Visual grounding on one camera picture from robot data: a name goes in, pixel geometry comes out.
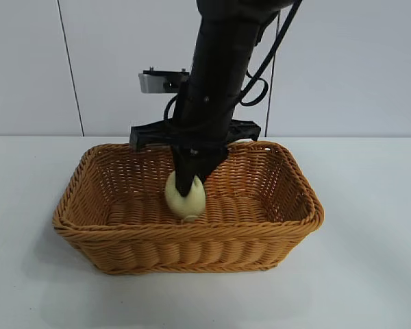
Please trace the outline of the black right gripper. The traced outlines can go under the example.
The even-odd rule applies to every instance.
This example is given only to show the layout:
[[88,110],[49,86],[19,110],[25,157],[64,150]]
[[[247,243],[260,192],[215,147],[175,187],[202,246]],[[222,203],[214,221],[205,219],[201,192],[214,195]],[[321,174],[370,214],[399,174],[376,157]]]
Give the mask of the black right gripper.
[[[227,144],[243,138],[257,139],[260,127],[233,118],[245,94],[242,83],[255,40],[198,40],[190,71],[139,73],[142,93],[172,94],[161,121],[136,125],[130,130],[130,147],[170,145],[173,150],[175,188],[186,197],[195,175],[205,182],[228,157]],[[190,150],[195,156],[195,168]]]

